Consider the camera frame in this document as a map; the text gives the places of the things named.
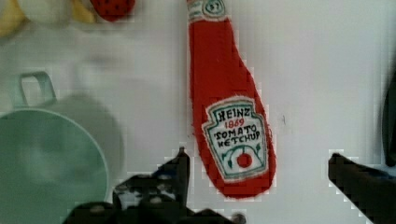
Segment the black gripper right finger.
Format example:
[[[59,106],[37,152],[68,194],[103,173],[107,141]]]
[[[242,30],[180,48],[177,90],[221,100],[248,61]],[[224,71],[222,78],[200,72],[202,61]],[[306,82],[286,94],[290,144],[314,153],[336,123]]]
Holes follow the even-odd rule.
[[[394,176],[333,153],[328,161],[328,177],[374,224],[395,224]]]

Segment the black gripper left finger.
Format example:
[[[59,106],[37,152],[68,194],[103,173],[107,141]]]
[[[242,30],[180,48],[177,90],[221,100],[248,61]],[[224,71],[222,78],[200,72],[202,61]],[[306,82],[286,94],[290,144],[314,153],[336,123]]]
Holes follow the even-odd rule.
[[[170,161],[150,175],[134,175],[118,184],[112,201],[83,203],[64,224],[247,224],[235,213],[225,217],[212,209],[187,207],[190,157],[182,147]]]

